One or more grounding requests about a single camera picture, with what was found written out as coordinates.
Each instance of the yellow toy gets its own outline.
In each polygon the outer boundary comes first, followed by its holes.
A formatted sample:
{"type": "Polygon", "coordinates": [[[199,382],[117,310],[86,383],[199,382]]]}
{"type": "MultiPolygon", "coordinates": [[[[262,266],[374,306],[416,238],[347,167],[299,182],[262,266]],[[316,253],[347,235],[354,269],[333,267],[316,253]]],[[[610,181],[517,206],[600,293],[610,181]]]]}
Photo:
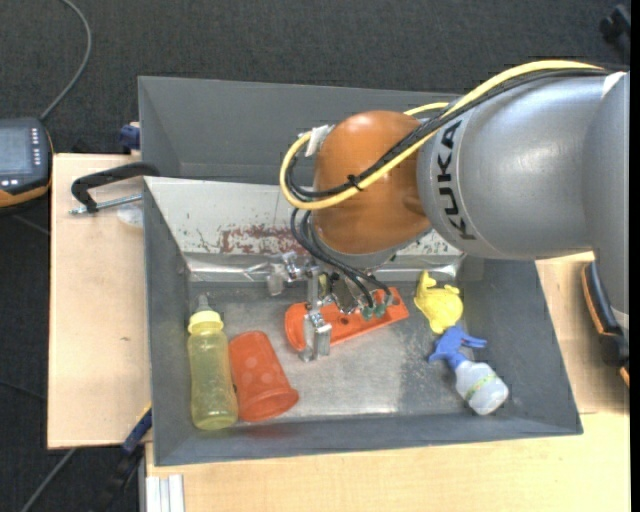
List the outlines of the yellow toy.
{"type": "Polygon", "coordinates": [[[413,301],[429,320],[431,330],[442,334],[460,320],[464,308],[458,288],[448,284],[444,288],[434,288],[436,284],[429,272],[422,272],[413,301]]]}

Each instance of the display screen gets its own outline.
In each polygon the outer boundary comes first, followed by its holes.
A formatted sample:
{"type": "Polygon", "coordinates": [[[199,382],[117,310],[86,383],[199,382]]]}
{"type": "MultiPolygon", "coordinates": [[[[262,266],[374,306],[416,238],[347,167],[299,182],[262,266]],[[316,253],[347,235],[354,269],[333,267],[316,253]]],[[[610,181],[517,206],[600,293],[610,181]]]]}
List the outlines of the display screen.
{"type": "Polygon", "coordinates": [[[30,169],[29,130],[0,128],[0,175],[30,169]]]}

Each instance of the wooden table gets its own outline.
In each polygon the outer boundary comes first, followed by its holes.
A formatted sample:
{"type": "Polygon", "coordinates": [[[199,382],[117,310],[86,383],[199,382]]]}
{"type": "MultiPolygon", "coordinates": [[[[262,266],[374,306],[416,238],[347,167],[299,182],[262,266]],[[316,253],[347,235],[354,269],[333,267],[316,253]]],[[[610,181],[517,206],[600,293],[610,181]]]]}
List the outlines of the wooden table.
{"type": "MultiPolygon", "coordinates": [[[[48,446],[118,444],[150,400],[142,231],[115,210],[71,216],[71,182],[136,157],[56,155],[48,446]]],[[[98,200],[141,190],[97,189],[98,200]]],[[[629,392],[601,362],[579,287],[590,255],[538,262],[584,426],[581,436],[156,467],[184,475],[199,511],[624,511],[631,509],[629,392]]]]}

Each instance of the kuka logo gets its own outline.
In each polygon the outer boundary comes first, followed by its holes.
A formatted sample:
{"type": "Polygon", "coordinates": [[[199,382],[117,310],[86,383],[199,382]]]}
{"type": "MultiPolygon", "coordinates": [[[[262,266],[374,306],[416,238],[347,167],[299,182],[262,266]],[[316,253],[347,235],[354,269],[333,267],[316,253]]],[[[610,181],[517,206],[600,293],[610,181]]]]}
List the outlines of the kuka logo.
{"type": "Polygon", "coordinates": [[[440,197],[448,198],[447,204],[449,206],[444,209],[444,213],[447,215],[451,225],[456,228],[458,233],[460,233],[460,238],[463,240],[475,240],[476,237],[467,231],[467,223],[464,221],[464,218],[458,209],[456,195],[453,189],[448,185],[451,182],[449,166],[451,165],[451,158],[453,156],[453,146],[455,144],[454,136],[456,130],[460,128],[461,124],[462,120],[452,124],[442,134],[440,144],[448,149],[449,154],[446,160],[443,159],[442,153],[438,154],[438,167],[440,168],[440,174],[438,174],[438,193],[440,194],[440,197]]]}

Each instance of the metal bracket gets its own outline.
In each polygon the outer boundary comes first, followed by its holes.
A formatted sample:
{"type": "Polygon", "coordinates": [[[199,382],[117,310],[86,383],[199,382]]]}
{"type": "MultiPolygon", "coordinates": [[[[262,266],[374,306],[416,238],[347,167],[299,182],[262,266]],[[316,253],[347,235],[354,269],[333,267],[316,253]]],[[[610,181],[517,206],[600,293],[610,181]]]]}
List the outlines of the metal bracket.
{"type": "Polygon", "coordinates": [[[329,355],[332,329],[331,324],[324,321],[320,312],[322,306],[322,300],[318,296],[320,267],[311,267],[307,271],[307,279],[307,308],[309,312],[303,319],[306,347],[298,354],[304,362],[329,355]]]}
{"type": "Polygon", "coordinates": [[[271,262],[271,271],[267,276],[267,288],[271,296],[280,295],[284,283],[292,283],[304,276],[305,271],[296,265],[296,253],[291,251],[276,256],[271,262]]]}

